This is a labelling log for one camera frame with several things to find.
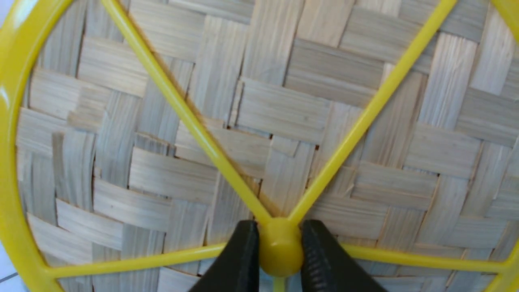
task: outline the bamboo strip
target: bamboo strip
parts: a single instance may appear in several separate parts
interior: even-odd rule
[[[148,0],[132,0],[129,12],[154,52],[190,62],[196,60],[203,15]]]
[[[146,192],[210,204],[217,170],[134,148],[130,186]]]
[[[52,157],[52,133],[65,131],[65,121],[22,108],[16,146]]]
[[[338,47],[354,3],[353,0],[307,0],[296,37]]]
[[[250,23],[254,9],[247,0],[169,0],[169,4],[244,24]]]
[[[354,7],[340,41],[340,48],[361,56],[396,64],[408,48],[421,25]],[[429,73],[436,40],[416,61],[414,69]]]
[[[171,199],[133,192],[94,180],[94,211],[124,223],[166,232]]]
[[[248,28],[212,16],[206,16],[204,23],[189,100],[200,114],[225,124],[230,117]]]
[[[512,63],[514,48],[512,32],[495,7],[489,5],[470,87],[500,95]]]
[[[85,240],[122,249],[122,223],[56,200],[58,226]]]
[[[128,45],[85,37],[77,77],[143,97],[148,73]]]
[[[92,243],[27,214],[38,248],[69,264],[92,263]]]
[[[184,95],[193,71],[193,63],[180,59],[164,58],[179,92]],[[167,103],[153,80],[148,80],[146,92],[139,109],[138,130],[174,144],[179,126],[179,116]]]
[[[76,76],[87,1],[74,1],[54,26],[39,52],[39,67]]]
[[[438,2],[438,0],[402,0],[399,17],[424,24]],[[487,0],[460,0],[453,12],[445,19],[440,30],[479,42],[488,3]]]
[[[122,42],[123,37],[117,29],[110,15],[106,12],[103,5],[98,0],[87,0],[87,16],[85,25],[85,36],[102,37],[112,41]],[[120,4],[127,11],[130,0],[122,0]]]

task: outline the tile floor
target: tile floor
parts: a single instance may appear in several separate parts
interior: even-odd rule
[[[25,292],[22,279],[12,266],[2,244],[0,244],[0,291]]]

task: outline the woven bamboo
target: woven bamboo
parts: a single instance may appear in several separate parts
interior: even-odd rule
[[[260,201],[286,216],[437,0],[122,4]],[[488,1],[461,0],[308,217],[349,244],[504,261],[519,237],[518,92],[511,32]],[[99,0],[67,10],[22,106],[20,195],[51,266],[222,243],[252,218]],[[211,262],[60,283],[181,292]],[[480,292],[495,277],[359,263],[390,292]]]

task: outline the yellow spoke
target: yellow spoke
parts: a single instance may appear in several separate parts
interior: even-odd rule
[[[450,13],[457,0],[442,0],[431,14],[420,32],[407,51],[402,55],[402,58],[394,67],[391,74],[389,74],[386,81],[379,88],[371,102],[362,112],[357,122],[355,122],[350,133],[344,138],[342,144],[337,148],[330,160],[326,163],[319,175],[316,177],[311,186],[307,189],[304,196],[294,207],[289,215],[289,220],[293,223],[299,223],[304,218],[306,213],[310,210],[315,201],[319,198],[324,188],[332,180],[337,173],[340,166],[344,163],[351,151],[360,141],[364,133],[367,131],[371,123],[375,120],[378,113],[382,110],[391,95],[398,88],[402,80],[420,57],[421,53],[432,39],[436,31],[440,28],[443,21]]]
[[[505,261],[507,268],[497,275],[485,292],[516,292],[519,289],[519,242]]]
[[[187,129],[191,132],[193,137],[195,137],[200,147],[202,147],[214,165],[218,170],[220,170],[222,175],[227,179],[236,193],[238,193],[243,202],[245,202],[252,214],[256,217],[256,220],[260,224],[267,224],[272,217],[265,207],[263,207],[256,195],[251,191],[247,183],[245,183],[239,173],[235,170],[234,166],[227,159],[220,147],[215,143],[211,135],[198,121],[196,115],[186,104],[183,97],[169,80],[167,74],[164,73],[160,67],[152,52],[148,49],[146,42],[137,32],[119,2],[117,0],[102,0],[102,2],[115,24],[119,27],[121,33],[128,41],[130,47],[144,65],[144,68],[146,68],[148,74],[151,76],[153,81],[155,81],[157,87],[179,115]]]
[[[286,278],[274,277],[274,292],[285,292]]]
[[[64,278],[144,270],[162,266],[170,266],[172,264],[215,258],[222,252],[224,247],[225,244],[216,244],[138,259],[100,262],[82,266],[47,268],[47,274],[53,278]]]
[[[504,262],[462,260],[452,258],[441,258],[421,256],[398,251],[383,250],[373,247],[355,246],[342,244],[345,251],[353,258],[361,260],[379,261],[405,266],[427,267],[433,269],[463,270],[487,273],[502,273],[508,265]]]

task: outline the plastic rod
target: plastic rod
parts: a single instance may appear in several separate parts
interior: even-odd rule
[[[353,148],[355,148],[357,143],[360,141],[371,123],[375,120],[391,95],[398,88],[415,61],[420,57],[421,53],[436,31],[440,28],[456,2],[456,0],[442,0],[440,4],[438,4],[434,12],[431,14],[431,17],[427,20],[420,32],[416,35],[415,39],[411,42],[407,51],[400,58],[400,61],[397,63],[391,74],[389,74],[386,81],[382,84],[371,102],[362,112],[350,133],[348,133],[344,138],[342,144],[337,148],[330,160],[317,175],[314,182],[307,189],[301,200],[292,210],[289,215],[290,221],[293,223],[301,222],[314,202],[319,198],[324,188],[326,188],[346,158],[350,155]]]
[[[286,278],[274,277],[274,292],[285,292]]]
[[[353,258],[379,261],[404,266],[427,267],[433,269],[462,270],[487,273],[502,273],[508,266],[504,262],[462,260],[431,256],[421,256],[372,247],[341,244]]]
[[[144,68],[146,68],[146,71],[153,81],[155,81],[166,100],[184,122],[189,132],[191,132],[193,137],[197,140],[200,147],[225,179],[227,179],[236,193],[238,193],[252,214],[254,214],[256,220],[260,224],[266,225],[272,217],[251,191],[247,183],[241,178],[240,174],[236,171],[222,150],[220,150],[220,147],[206,131],[205,127],[198,121],[198,118],[184,101],[182,95],[180,95],[169,80],[167,74],[160,67],[155,56],[149,50],[146,42],[133,26],[119,2],[117,0],[102,0],[102,3],[137,55],[137,58],[141,61]]]
[[[519,242],[504,262],[506,269],[502,274],[497,275],[485,292],[517,292],[519,289]]]
[[[0,29],[0,240],[32,292],[63,292],[27,225],[18,193],[16,131],[20,102],[38,52],[72,0],[17,0]]]
[[[216,244],[175,251],[168,254],[149,256],[140,259],[100,262],[82,266],[47,268],[47,273],[52,278],[63,278],[144,270],[162,266],[170,266],[172,264],[215,258],[222,252],[224,247],[225,244]]]

